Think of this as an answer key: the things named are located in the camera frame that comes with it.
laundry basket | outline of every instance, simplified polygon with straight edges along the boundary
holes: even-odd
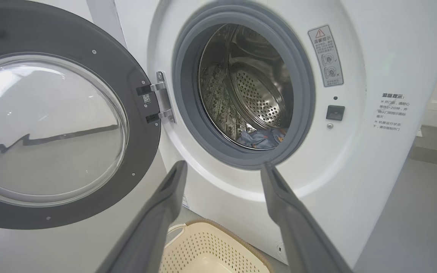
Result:
[[[165,245],[160,273],[274,273],[257,250],[213,221],[175,225],[168,234],[178,229],[179,235]]]

open round door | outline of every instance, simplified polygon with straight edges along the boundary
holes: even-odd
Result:
[[[156,95],[137,93],[146,85],[91,22],[0,2],[0,228],[71,224],[125,197],[158,149]]]

warning triangle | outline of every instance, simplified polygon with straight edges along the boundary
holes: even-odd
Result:
[[[318,30],[318,33],[316,33],[316,37],[315,38],[320,38],[325,36],[325,33],[323,33],[323,31],[321,31],[321,29]]]

door hinge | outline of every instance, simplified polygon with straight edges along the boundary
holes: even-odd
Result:
[[[168,118],[169,121],[176,123],[170,97],[168,96],[168,85],[166,83],[165,73],[163,71],[156,72],[156,78],[158,79],[158,83],[155,85],[149,85],[149,90],[156,93],[156,97],[159,96],[158,101],[161,101],[158,117],[160,119]]]

qr code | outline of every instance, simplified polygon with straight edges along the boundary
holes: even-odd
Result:
[[[143,96],[143,100],[144,100],[144,103],[145,103],[145,104],[150,103],[150,102],[151,102],[151,99],[149,98],[149,94],[148,94],[148,95],[144,95],[144,96]]]

